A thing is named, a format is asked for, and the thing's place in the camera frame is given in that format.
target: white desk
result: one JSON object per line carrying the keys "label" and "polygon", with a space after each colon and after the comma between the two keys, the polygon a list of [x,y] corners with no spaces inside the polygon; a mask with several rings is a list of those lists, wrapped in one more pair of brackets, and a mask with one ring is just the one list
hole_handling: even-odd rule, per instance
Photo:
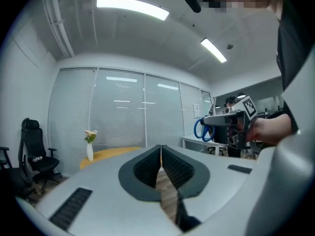
{"label": "white desk", "polygon": [[186,148],[186,141],[191,142],[191,143],[196,143],[196,144],[202,144],[202,145],[206,145],[206,146],[210,146],[210,147],[215,147],[216,148],[215,155],[219,155],[220,148],[227,148],[226,144],[218,144],[218,143],[215,143],[213,141],[204,142],[202,139],[196,138],[194,134],[189,135],[189,136],[183,136],[182,140],[183,140],[183,148]]}

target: blue cable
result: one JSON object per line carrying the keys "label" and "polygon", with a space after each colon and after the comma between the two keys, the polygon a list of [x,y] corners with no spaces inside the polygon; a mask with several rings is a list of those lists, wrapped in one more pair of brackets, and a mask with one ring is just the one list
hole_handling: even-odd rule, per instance
{"label": "blue cable", "polygon": [[209,126],[203,126],[203,129],[201,130],[201,136],[198,136],[197,135],[197,131],[196,131],[196,128],[197,128],[197,124],[199,123],[199,122],[201,122],[201,120],[202,119],[199,119],[196,123],[195,123],[195,125],[194,125],[194,127],[193,127],[193,133],[195,134],[195,137],[196,138],[201,138],[204,142],[209,142],[209,141],[211,141],[213,138],[214,138],[214,136],[215,136],[215,134],[216,134],[216,127],[212,127],[212,130],[213,130],[213,132],[212,132],[212,136],[209,138],[209,139],[205,139],[205,136],[207,135],[207,133],[209,132]]}

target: yellow table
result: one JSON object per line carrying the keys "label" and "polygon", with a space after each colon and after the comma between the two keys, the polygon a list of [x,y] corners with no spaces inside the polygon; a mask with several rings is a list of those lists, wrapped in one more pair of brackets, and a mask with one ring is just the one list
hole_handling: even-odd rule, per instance
{"label": "yellow table", "polygon": [[131,151],[134,151],[136,149],[139,149],[141,147],[117,147],[117,148],[109,148],[109,149],[104,149],[98,152],[95,152],[93,154],[93,161],[89,161],[88,158],[84,158],[81,163],[80,163],[80,170],[83,169],[84,167],[95,163],[97,161],[106,159],[106,158],[110,158],[116,155],[121,155],[121,154],[125,154]]}

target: white vase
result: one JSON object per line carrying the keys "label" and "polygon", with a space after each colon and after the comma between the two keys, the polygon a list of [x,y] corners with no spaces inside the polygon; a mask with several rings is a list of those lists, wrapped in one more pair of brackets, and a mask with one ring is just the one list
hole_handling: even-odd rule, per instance
{"label": "white vase", "polygon": [[87,154],[88,154],[89,161],[93,161],[93,147],[92,147],[92,143],[87,144]]}

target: ceiling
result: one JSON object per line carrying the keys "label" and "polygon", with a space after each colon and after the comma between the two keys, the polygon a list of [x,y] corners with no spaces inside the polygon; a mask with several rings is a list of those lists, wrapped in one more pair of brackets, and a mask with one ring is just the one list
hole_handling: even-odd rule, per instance
{"label": "ceiling", "polygon": [[[184,0],[141,0],[170,12],[165,21],[138,12],[97,8],[96,0],[59,0],[74,53],[109,52],[166,63],[209,81],[259,69],[275,59],[278,20],[267,10],[242,8],[194,13]],[[64,59],[42,1],[33,25],[56,60]],[[200,41],[207,37],[223,53],[220,63]]]}

